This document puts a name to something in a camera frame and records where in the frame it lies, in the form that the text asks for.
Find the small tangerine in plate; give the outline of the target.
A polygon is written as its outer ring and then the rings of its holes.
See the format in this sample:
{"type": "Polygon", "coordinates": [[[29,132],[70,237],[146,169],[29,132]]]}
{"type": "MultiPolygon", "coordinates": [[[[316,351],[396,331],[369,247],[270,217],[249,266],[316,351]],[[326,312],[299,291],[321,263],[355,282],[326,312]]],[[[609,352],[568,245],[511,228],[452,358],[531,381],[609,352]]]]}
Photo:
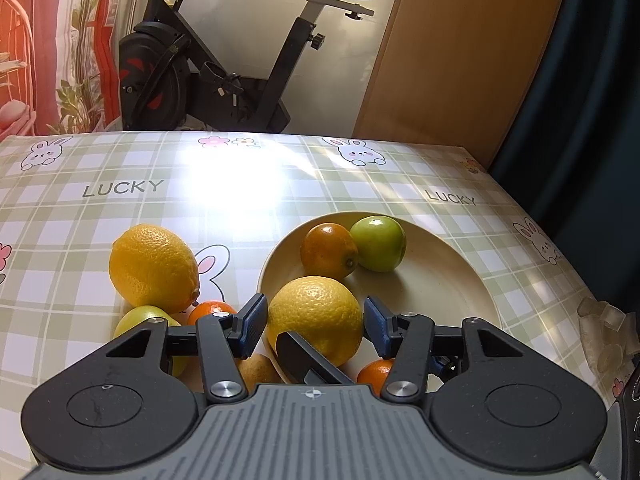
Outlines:
{"type": "Polygon", "coordinates": [[[394,359],[378,359],[364,366],[357,375],[358,384],[369,385],[379,396],[388,374],[394,365],[394,359]]]}

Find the yellow lemon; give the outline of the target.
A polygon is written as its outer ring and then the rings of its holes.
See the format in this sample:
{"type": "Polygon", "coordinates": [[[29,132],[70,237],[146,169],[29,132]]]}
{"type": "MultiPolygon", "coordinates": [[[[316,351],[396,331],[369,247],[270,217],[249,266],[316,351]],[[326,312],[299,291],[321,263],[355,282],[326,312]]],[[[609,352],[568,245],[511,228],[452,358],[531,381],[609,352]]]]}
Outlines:
{"type": "Polygon", "coordinates": [[[200,296],[192,250],[178,235],[154,224],[137,224],[114,241],[108,275],[131,307],[153,306],[175,314],[200,296]]]}

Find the green plaid tablecloth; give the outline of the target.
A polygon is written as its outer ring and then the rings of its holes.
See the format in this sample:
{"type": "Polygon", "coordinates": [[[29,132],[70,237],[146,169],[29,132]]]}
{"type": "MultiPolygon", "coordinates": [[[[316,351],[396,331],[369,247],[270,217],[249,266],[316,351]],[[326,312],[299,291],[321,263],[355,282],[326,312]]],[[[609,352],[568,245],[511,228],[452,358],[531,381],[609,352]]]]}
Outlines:
{"type": "Polygon", "coordinates": [[[224,245],[211,270],[229,304],[254,294],[271,249],[324,214],[360,210],[441,237],[488,288],[502,326],[596,387],[578,336],[588,288],[565,258],[544,261],[518,232],[532,217],[463,148],[375,142],[357,166],[316,136],[205,132],[66,136],[29,167],[34,138],[1,144],[1,474],[32,468],[20,411],[43,380],[108,341],[125,306],[108,278],[114,240],[139,223],[193,250],[224,245]]]}

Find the gold round plate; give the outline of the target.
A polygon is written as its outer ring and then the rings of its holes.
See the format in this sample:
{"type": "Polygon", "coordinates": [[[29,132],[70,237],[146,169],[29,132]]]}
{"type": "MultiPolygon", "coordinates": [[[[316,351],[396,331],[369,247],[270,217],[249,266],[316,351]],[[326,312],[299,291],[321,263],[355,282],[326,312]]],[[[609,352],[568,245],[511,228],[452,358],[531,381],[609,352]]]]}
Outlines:
{"type": "MultiPolygon", "coordinates": [[[[258,282],[258,292],[272,298],[294,278],[304,275],[300,245],[317,224],[334,222],[349,229],[367,211],[340,211],[309,220],[295,228],[273,249],[258,282]]],[[[405,257],[390,273],[362,266],[345,278],[345,286],[363,301],[378,297],[394,313],[429,316],[437,325],[459,326],[464,318],[484,318],[500,325],[498,310],[484,282],[454,248],[426,229],[400,219],[407,237],[405,257]]]]}

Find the dark orange tangerine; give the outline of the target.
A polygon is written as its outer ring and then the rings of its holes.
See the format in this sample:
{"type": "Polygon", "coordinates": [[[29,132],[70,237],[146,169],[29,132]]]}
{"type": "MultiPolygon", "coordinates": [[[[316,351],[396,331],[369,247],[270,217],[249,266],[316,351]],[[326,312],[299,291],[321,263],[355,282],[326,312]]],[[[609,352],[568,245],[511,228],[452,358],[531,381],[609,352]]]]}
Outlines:
{"type": "Polygon", "coordinates": [[[308,231],[300,245],[300,262],[307,275],[341,281],[358,266],[359,252],[349,230],[324,222],[308,231]]]}

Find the wooden cabinet panel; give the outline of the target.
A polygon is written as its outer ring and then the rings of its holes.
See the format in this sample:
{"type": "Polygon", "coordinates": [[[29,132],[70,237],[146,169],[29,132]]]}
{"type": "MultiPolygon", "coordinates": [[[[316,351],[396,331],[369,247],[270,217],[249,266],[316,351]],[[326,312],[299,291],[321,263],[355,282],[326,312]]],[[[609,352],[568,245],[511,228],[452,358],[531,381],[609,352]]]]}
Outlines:
{"type": "Polygon", "coordinates": [[[496,156],[562,0],[395,0],[354,135],[496,156]]]}

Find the large yellow orange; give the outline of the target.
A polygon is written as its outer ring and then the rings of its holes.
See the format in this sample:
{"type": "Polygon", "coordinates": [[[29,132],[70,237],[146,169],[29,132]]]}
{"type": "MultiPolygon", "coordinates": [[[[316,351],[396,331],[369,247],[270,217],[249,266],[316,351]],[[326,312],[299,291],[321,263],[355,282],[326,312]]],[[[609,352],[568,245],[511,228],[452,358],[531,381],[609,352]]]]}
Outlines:
{"type": "Polygon", "coordinates": [[[298,333],[333,365],[342,366],[359,349],[362,307],[333,278],[296,278],[277,292],[268,307],[266,337],[273,351],[278,336],[285,332],[298,333]]]}

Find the dark blue curtain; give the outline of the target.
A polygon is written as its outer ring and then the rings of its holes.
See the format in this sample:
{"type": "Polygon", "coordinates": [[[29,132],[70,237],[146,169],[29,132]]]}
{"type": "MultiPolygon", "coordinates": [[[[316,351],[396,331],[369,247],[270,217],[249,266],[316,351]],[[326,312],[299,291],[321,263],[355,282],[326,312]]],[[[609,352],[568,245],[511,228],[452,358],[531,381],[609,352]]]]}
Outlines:
{"type": "Polygon", "coordinates": [[[639,0],[563,0],[490,174],[594,296],[639,307],[639,0]]]}

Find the small orange tangerine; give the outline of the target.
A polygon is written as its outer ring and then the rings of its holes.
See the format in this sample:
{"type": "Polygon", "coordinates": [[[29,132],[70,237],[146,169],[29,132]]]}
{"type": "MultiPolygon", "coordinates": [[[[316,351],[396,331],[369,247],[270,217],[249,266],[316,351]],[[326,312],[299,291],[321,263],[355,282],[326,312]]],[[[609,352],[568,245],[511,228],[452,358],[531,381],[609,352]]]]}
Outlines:
{"type": "Polygon", "coordinates": [[[186,324],[195,325],[199,318],[205,315],[226,316],[227,314],[235,314],[235,308],[229,306],[223,301],[213,300],[204,301],[194,307],[186,319],[186,324]]]}

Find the black exercise bike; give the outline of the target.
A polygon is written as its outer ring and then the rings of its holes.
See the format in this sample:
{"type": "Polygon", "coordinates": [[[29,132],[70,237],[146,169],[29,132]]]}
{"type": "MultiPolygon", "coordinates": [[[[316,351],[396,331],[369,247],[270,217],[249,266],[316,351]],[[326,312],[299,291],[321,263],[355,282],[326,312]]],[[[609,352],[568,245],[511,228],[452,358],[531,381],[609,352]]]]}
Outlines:
{"type": "Polygon", "coordinates": [[[300,58],[320,50],[323,10],[359,21],[367,0],[305,0],[266,74],[241,73],[217,56],[183,13],[184,0],[146,0],[140,22],[118,43],[119,109],[126,130],[172,130],[199,122],[213,130],[280,133],[291,121],[283,96],[300,58]]]}

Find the green apple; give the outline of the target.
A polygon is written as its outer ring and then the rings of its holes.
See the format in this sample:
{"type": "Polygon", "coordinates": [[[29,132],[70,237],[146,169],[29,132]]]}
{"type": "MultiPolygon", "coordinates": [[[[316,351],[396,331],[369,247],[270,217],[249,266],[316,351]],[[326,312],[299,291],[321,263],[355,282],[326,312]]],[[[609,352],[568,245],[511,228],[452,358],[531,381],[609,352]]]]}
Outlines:
{"type": "Polygon", "coordinates": [[[349,230],[359,252],[359,264],[378,273],[392,272],[404,258],[407,237],[393,218],[369,216],[358,220],[349,230]]]}

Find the brownish pear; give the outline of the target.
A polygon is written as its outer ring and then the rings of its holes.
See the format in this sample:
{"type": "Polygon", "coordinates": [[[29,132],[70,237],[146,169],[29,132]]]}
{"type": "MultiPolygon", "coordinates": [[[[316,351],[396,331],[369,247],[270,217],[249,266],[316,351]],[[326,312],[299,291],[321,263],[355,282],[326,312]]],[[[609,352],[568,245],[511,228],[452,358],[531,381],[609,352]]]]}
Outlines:
{"type": "Polygon", "coordinates": [[[282,378],[270,359],[261,353],[254,353],[245,360],[236,360],[235,364],[248,393],[253,393],[260,384],[280,384],[282,382],[282,378]]]}

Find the pink printed wall tapestry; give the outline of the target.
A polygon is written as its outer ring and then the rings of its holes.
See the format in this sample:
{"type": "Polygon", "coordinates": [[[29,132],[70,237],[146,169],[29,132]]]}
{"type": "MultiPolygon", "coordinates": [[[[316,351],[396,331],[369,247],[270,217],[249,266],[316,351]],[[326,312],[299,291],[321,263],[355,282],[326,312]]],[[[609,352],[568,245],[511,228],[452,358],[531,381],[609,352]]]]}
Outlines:
{"type": "Polygon", "coordinates": [[[119,115],[119,0],[1,0],[1,134],[104,130],[119,115]]]}

